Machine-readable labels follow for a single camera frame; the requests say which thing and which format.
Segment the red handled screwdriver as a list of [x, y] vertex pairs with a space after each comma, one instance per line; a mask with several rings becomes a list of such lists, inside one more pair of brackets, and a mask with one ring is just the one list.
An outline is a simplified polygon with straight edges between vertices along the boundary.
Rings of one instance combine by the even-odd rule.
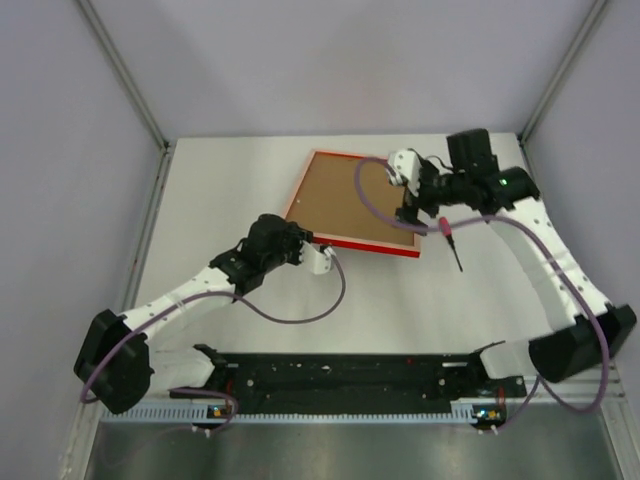
[[446, 217], [444, 217], [444, 216], [441, 216], [438, 219], [438, 226], [439, 226], [439, 230], [440, 230], [441, 234], [446, 239], [447, 244], [449, 245], [449, 247], [450, 247], [450, 249], [451, 249], [451, 251], [452, 251], [452, 253], [454, 255], [454, 258], [456, 260], [456, 264], [458, 266], [459, 271], [461, 273], [463, 273], [464, 269], [463, 269], [463, 266], [461, 264], [458, 252], [456, 250], [456, 245], [455, 245], [455, 240], [454, 240], [454, 237], [453, 237], [452, 228], [451, 228], [451, 225], [450, 225], [448, 219]]

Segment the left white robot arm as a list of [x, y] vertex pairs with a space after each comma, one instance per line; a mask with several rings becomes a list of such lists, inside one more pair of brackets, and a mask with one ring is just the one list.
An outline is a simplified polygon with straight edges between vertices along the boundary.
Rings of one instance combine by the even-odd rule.
[[283, 265], [313, 274], [332, 267], [330, 251], [316, 248], [312, 232], [274, 214], [261, 215], [246, 237], [217, 255], [172, 291], [137, 308], [94, 317], [74, 365], [82, 381], [81, 400], [97, 399], [123, 413], [146, 396], [196, 388], [216, 396], [226, 387], [225, 370], [203, 346], [169, 345], [189, 325], [260, 287]]

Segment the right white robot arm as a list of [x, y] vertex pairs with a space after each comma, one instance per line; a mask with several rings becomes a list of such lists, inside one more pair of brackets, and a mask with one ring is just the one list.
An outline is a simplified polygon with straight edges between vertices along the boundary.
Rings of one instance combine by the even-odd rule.
[[450, 163], [441, 167], [413, 149], [389, 156], [389, 181], [404, 189], [397, 220], [416, 224], [418, 213], [436, 217], [443, 206], [466, 205], [478, 212], [529, 278], [550, 329], [531, 340], [485, 348], [481, 361], [466, 372], [469, 388], [487, 396], [506, 377], [534, 374], [559, 383], [600, 364], [603, 344], [615, 357], [637, 317], [587, 278], [551, 223], [530, 175], [521, 167], [499, 166], [485, 129], [452, 134], [446, 142]]

